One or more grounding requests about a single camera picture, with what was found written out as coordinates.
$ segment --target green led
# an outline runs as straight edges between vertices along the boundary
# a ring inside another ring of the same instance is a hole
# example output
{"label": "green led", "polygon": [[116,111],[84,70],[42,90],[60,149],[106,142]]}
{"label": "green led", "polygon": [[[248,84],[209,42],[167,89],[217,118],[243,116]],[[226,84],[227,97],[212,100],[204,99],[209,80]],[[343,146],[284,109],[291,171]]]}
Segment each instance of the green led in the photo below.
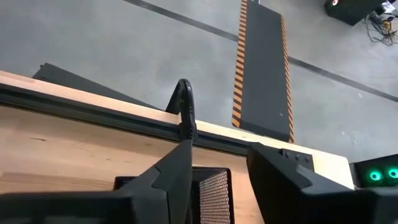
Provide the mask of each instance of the green led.
{"label": "green led", "polygon": [[378,180],[383,179],[383,176],[382,176],[381,172],[374,170],[369,173],[369,178],[373,181],[378,181]]}
{"label": "green led", "polygon": [[397,168],[391,168],[391,169],[389,169],[389,170],[388,170],[388,175],[389,175],[391,178],[398,179],[398,169],[397,169]]}

